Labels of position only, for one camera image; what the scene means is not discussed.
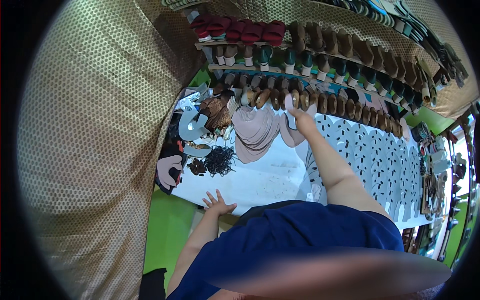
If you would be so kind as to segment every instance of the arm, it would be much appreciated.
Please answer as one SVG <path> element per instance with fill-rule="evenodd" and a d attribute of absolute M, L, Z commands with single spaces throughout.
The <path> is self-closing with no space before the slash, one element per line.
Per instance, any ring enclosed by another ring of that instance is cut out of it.
<path fill-rule="evenodd" d="M 205 198 L 203 199 L 207 205 L 205 207 L 205 215 L 188 237 L 185 246 L 183 246 L 180 252 L 175 270 L 168 282 L 167 297 L 178 287 L 202 247 L 218 237 L 218 218 L 224 214 L 231 213 L 237 207 L 236 203 L 226 205 L 219 190 L 216 191 L 216 194 L 218 201 L 209 192 L 207 192 L 207 195 L 211 202 Z"/>
<path fill-rule="evenodd" d="M 327 191 L 327 203 L 376 212 L 391 220 L 385 209 L 367 194 L 348 163 L 318 132 L 313 118 L 301 110 L 292 110 L 290 113 L 295 117 L 297 129 L 312 148 L 318 172 Z"/>

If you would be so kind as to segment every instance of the blue shirt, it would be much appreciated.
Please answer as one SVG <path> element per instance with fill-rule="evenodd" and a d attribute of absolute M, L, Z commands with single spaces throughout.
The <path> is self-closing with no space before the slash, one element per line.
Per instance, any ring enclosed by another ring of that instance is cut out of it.
<path fill-rule="evenodd" d="M 202 271 L 219 256 L 265 249 L 343 246 L 403 252 L 400 231 L 387 217 L 368 211 L 315 202 L 266 209 L 246 226 L 234 226 L 207 243 L 168 300 L 206 300 L 220 288 L 203 281 Z"/>

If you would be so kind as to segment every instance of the unfinished shoe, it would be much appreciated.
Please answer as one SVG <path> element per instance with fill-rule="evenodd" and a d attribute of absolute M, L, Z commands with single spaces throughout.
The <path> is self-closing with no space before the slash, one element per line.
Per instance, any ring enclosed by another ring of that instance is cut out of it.
<path fill-rule="evenodd" d="M 390 50 L 384 54 L 384 68 L 388 75 L 392 78 L 396 78 L 398 75 L 398 65 L 395 60 L 393 52 Z"/>
<path fill-rule="evenodd" d="M 303 76 L 310 76 L 312 67 L 312 53 L 310 51 L 303 51 L 301 54 L 301 74 Z"/>
<path fill-rule="evenodd" d="M 293 74 L 296 59 L 297 52 L 295 49 L 287 48 L 287 50 L 285 50 L 285 74 Z"/>
<path fill-rule="evenodd" d="M 336 32 L 331 27 L 322 31 L 324 42 L 326 43 L 326 51 L 331 55 L 338 54 L 338 41 L 336 39 Z"/>
<path fill-rule="evenodd" d="M 400 101 L 403 99 L 403 91 L 405 90 L 405 87 L 398 79 L 393 80 L 392 87 L 393 91 L 395 92 L 392 96 L 393 102 L 400 103 Z"/>
<path fill-rule="evenodd" d="M 382 46 L 370 46 L 370 49 L 372 50 L 372 53 L 373 53 L 372 68 L 374 68 L 377 71 L 380 71 L 384 67 L 383 53 L 385 53 L 385 51 L 382 48 Z"/>
<path fill-rule="evenodd" d="M 380 82 L 378 94 L 382 97 L 385 97 L 385 95 L 392 90 L 392 78 L 385 73 L 377 72 L 377 79 Z"/>
<path fill-rule="evenodd" d="M 332 67 L 335 69 L 335 77 L 333 81 L 337 84 L 342 84 L 343 80 L 345 79 L 345 75 L 347 74 L 347 61 L 340 59 L 338 57 L 334 57 L 332 61 Z"/>
<path fill-rule="evenodd" d="M 225 58 L 223 57 L 223 47 L 217 46 L 216 47 L 216 54 L 215 54 L 216 61 L 218 61 L 219 66 L 223 66 L 225 64 Z"/>
<path fill-rule="evenodd" d="M 395 61 L 396 64 L 398 65 L 398 74 L 396 75 L 396 78 L 400 81 L 403 81 L 405 79 L 405 62 L 403 61 L 402 58 L 395 56 Z"/>
<path fill-rule="evenodd" d="M 302 52 L 307 47 L 305 42 L 305 28 L 297 21 L 292 22 L 288 28 L 292 36 L 292 44 L 296 51 Z"/>
<path fill-rule="evenodd" d="M 327 100 L 327 95 L 325 94 L 320 94 L 318 95 L 318 107 L 317 107 L 317 112 L 321 114 L 326 114 L 328 109 L 328 100 Z"/>
<path fill-rule="evenodd" d="M 272 47 L 263 45 L 260 49 L 260 57 L 258 58 L 258 63 L 260 64 L 260 71 L 261 72 L 268 72 L 270 69 L 268 67 L 268 63 L 272 58 L 273 51 Z"/>
<path fill-rule="evenodd" d="M 369 67 L 363 67 L 361 71 L 363 77 L 366 79 L 366 81 L 363 83 L 363 88 L 365 88 L 367 91 L 371 91 L 375 85 L 375 82 L 377 81 L 377 71 Z"/>
<path fill-rule="evenodd" d="M 325 54 L 317 55 L 315 58 L 318 65 L 317 79 L 324 81 L 328 72 L 330 72 L 330 64 L 328 63 L 328 56 Z"/>
<path fill-rule="evenodd" d="M 347 101 L 342 96 L 338 96 L 336 98 L 336 113 L 340 117 L 345 116 L 345 105 L 346 104 L 347 104 Z"/>
<path fill-rule="evenodd" d="M 300 93 L 297 90 L 293 90 L 291 92 L 292 94 L 292 101 L 293 101 L 293 108 L 294 109 L 299 109 L 300 105 Z"/>
<path fill-rule="evenodd" d="M 371 117 L 371 114 L 370 114 L 370 109 L 368 108 L 368 106 L 364 106 L 362 108 L 362 112 L 361 112 L 361 121 L 364 125 L 368 125 L 370 123 L 370 117 Z"/>
<path fill-rule="evenodd" d="M 315 52 L 323 52 L 325 43 L 322 37 L 322 29 L 318 24 L 307 23 L 307 32 L 310 35 L 310 47 Z"/>
<path fill-rule="evenodd" d="M 327 102 L 328 102 L 328 112 L 331 115 L 335 115 L 336 114 L 336 96 L 335 96 L 335 94 L 328 95 Z"/>
<path fill-rule="evenodd" d="M 370 48 L 370 41 L 362 41 L 357 35 L 353 35 L 352 42 L 353 49 L 360 55 L 363 64 L 367 67 L 371 67 L 373 65 L 373 52 Z"/>
<path fill-rule="evenodd" d="M 351 87 L 357 86 L 357 82 L 360 79 L 360 66 L 352 61 L 347 61 L 347 71 L 349 73 L 347 84 Z"/>
<path fill-rule="evenodd" d="M 345 104 L 345 112 L 350 120 L 355 118 L 355 102 L 351 98 L 349 98 Z"/>
<path fill-rule="evenodd" d="M 404 65 L 405 65 L 405 82 L 410 86 L 414 86 L 415 82 L 417 81 L 417 73 L 415 72 L 413 63 L 409 61 L 405 61 Z"/>
<path fill-rule="evenodd" d="M 363 112 L 363 104 L 360 101 L 357 101 L 355 103 L 355 115 L 353 116 L 353 119 L 357 122 L 360 121 L 362 112 Z"/>
<path fill-rule="evenodd" d="M 300 103 L 301 109 L 303 109 L 303 111 L 307 111 L 308 107 L 310 106 L 310 95 L 307 91 L 302 91 L 300 94 Z"/>
<path fill-rule="evenodd" d="M 261 109 L 265 105 L 265 102 L 267 102 L 269 96 L 270 96 L 270 89 L 268 89 L 268 88 L 263 90 L 258 95 L 256 103 L 255 103 L 257 109 Z"/>
<path fill-rule="evenodd" d="M 228 45 L 223 55 L 225 57 L 225 64 L 229 67 L 233 66 L 235 64 L 235 55 L 237 54 L 237 46 Z"/>
<path fill-rule="evenodd" d="M 370 126 L 375 127 L 377 126 L 378 115 L 377 110 L 374 107 L 370 108 Z"/>
<path fill-rule="evenodd" d="M 338 51 L 347 58 L 353 57 L 353 42 L 352 36 L 347 34 L 344 29 L 341 29 L 336 34 L 336 39 L 338 40 L 339 49 Z"/>
<path fill-rule="evenodd" d="M 274 88 L 270 92 L 270 101 L 272 102 L 272 107 L 274 110 L 280 109 L 280 102 L 278 101 L 279 97 L 280 97 L 280 92 L 276 88 Z"/>
<path fill-rule="evenodd" d="M 245 46 L 245 52 L 243 53 L 243 58 L 245 59 L 245 66 L 253 66 L 253 47 Z"/>

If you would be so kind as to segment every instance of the hand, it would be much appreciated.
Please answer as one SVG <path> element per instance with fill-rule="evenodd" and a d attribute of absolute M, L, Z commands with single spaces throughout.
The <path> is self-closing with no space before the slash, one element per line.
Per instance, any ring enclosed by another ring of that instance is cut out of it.
<path fill-rule="evenodd" d="M 318 132 L 315 120 L 311 115 L 300 109 L 291 109 L 288 112 L 295 117 L 297 130 L 303 134 L 304 137 L 308 138 L 313 132 Z"/>
<path fill-rule="evenodd" d="M 217 214 L 218 216 L 223 216 L 225 214 L 233 212 L 233 210 L 237 207 L 236 203 L 226 205 L 225 201 L 223 201 L 222 195 L 220 194 L 219 190 L 216 190 L 216 196 L 218 198 L 218 201 L 215 200 L 215 198 L 212 196 L 212 194 L 210 194 L 210 192 L 207 192 L 207 196 L 211 202 L 205 198 L 203 198 L 202 200 L 207 205 L 207 207 L 205 207 L 204 209 L 211 214 Z"/>

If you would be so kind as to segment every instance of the tangled black cord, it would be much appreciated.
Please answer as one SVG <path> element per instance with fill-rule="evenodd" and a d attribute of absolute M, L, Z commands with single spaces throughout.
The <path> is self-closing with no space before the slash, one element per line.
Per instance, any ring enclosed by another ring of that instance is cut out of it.
<path fill-rule="evenodd" d="M 205 156 L 205 168 L 210 172 L 212 177 L 215 174 L 224 176 L 230 171 L 235 172 L 231 167 L 232 156 L 234 154 L 233 147 L 213 146 L 212 151 Z"/>

